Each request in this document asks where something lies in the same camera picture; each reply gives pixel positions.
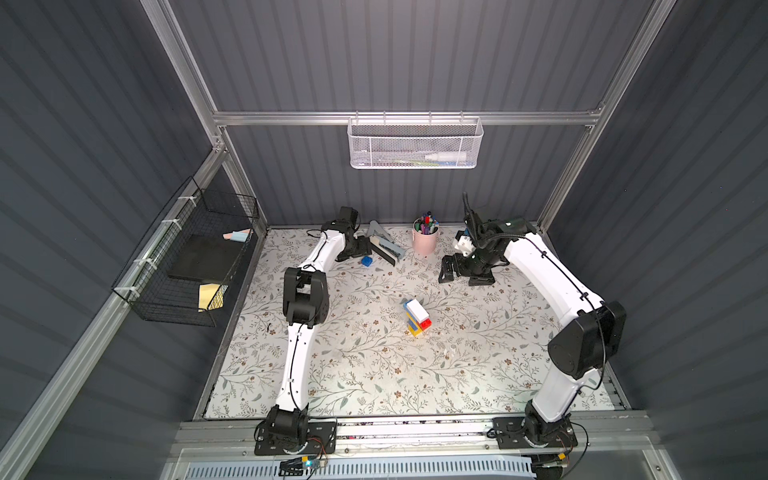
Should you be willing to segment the white lego plate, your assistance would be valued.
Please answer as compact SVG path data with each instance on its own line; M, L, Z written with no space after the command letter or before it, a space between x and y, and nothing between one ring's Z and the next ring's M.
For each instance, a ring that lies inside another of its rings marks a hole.
M414 314L415 319L412 320L415 323L420 324L425 319L430 319L428 312L425 310L425 308L419 303L418 300L412 299L407 301L409 306L411 307L411 310Z

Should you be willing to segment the light blue lego brick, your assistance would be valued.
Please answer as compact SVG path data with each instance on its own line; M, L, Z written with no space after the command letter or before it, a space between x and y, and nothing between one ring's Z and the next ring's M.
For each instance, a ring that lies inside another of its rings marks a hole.
M409 317L411 320L414 320L414 319L415 319L415 317L414 317L414 314L413 314L413 312L412 312L412 310L411 310L411 307L409 306L408 302L406 302L405 304L403 304L403 308L405 309L405 311L406 311L406 313L407 313L408 317Z

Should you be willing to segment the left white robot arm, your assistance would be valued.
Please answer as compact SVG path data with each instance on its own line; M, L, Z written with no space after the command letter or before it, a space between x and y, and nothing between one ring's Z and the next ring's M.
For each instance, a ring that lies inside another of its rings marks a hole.
M307 441L309 378L313 345L330 310L327 272L338 262L371 252L370 241L356 234L357 210L343 206L324 223L307 258L284 272L282 312L288 325L286 364L275 405L265 421L265 437L296 450Z

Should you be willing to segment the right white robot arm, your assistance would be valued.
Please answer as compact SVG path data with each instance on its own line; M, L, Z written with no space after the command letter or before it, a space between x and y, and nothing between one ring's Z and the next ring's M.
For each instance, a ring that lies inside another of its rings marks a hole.
M443 257L438 281L466 277L470 286L490 286L493 269L512 264L543 294L559 331L547 344L551 366L546 378L527 402L516 432L534 448L564 441L572 432L570 410L576 396L603 384L605 367L619 349L626 310L578 280L531 222L522 217L484 221L466 193L462 202L465 230L455 237L457 252Z

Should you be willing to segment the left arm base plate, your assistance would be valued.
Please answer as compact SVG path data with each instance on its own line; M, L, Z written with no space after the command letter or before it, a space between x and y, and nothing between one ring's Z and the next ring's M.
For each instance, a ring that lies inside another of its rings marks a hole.
M279 427L273 421L262 420L254 431L253 454L261 457L334 453L337 430L336 421L309 421Z

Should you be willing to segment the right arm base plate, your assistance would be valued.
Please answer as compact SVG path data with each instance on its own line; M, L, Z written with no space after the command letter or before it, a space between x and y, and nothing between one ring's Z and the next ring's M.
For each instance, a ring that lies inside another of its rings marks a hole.
M502 450L559 448L570 451L578 445L569 418L547 423L536 417L495 417L486 437L495 440Z

